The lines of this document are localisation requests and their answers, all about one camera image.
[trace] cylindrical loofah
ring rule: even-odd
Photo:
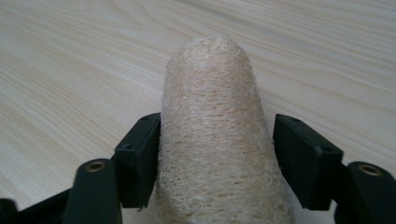
[[[291,223],[246,53],[192,40],[167,65],[157,202],[164,223]]]

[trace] loofah sponge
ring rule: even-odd
[[[167,65],[156,201],[164,223],[291,223],[246,53],[187,43]]]

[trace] wooden table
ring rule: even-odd
[[[25,208],[109,158],[161,111],[167,61],[227,35],[250,57],[270,134],[276,113],[396,175],[396,3],[388,1],[0,2],[0,197]],[[296,223],[332,223],[293,201]],[[154,223],[155,207],[124,223]]]

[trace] screw hole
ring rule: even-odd
[[[106,164],[102,161],[95,161],[91,164],[89,164],[86,168],[87,172],[94,173],[102,170],[105,168]]]
[[[123,145],[122,147],[126,148],[126,149],[132,149],[133,146],[132,146],[132,144],[128,143],[128,144]]]
[[[367,175],[375,175],[375,176],[382,175],[380,170],[378,170],[376,167],[371,165],[362,164],[359,166],[359,169]]]

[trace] tabletop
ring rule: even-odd
[[[303,120],[396,175],[396,3],[292,0],[0,2],[0,198],[20,209],[71,187],[161,111],[165,67],[186,41],[228,36],[249,56],[267,130]],[[301,208],[296,223],[333,223]],[[155,206],[123,210],[156,223]]]

